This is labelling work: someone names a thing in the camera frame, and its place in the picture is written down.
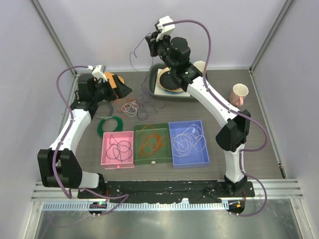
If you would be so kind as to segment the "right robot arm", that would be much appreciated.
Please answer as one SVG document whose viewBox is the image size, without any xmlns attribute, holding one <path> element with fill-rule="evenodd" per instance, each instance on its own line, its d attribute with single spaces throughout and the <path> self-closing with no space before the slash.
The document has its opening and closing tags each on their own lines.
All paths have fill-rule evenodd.
<svg viewBox="0 0 319 239">
<path fill-rule="evenodd" d="M 223 149 L 226 161 L 224 192 L 238 196 L 247 183 L 242 172 L 240 151 L 244 149 L 250 123 L 248 111 L 241 112 L 216 92 L 204 79 L 204 74 L 190 62 L 190 48 L 182 37 L 171 38 L 165 35 L 157 39 L 158 32 L 145 37 L 150 55 L 159 57 L 170 70 L 172 81 L 185 92 L 197 99 L 217 120 L 221 130 L 215 137 Z"/>
</svg>

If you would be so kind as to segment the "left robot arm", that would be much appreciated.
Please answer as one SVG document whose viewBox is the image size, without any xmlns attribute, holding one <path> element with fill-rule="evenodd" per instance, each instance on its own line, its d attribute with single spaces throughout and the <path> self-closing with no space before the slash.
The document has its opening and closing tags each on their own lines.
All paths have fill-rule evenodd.
<svg viewBox="0 0 319 239">
<path fill-rule="evenodd" d="M 75 152 L 78 143 L 91 123 L 99 102 L 125 98 L 133 90 L 116 74 L 106 78 L 104 73 L 82 73 L 72 104 L 67 105 L 69 117 L 58 138 L 48 149 L 38 152 L 37 160 L 44 187 L 60 188 L 67 198 L 72 189 L 89 189 L 96 199 L 106 193 L 104 178 L 98 173 L 82 170 Z"/>
</svg>

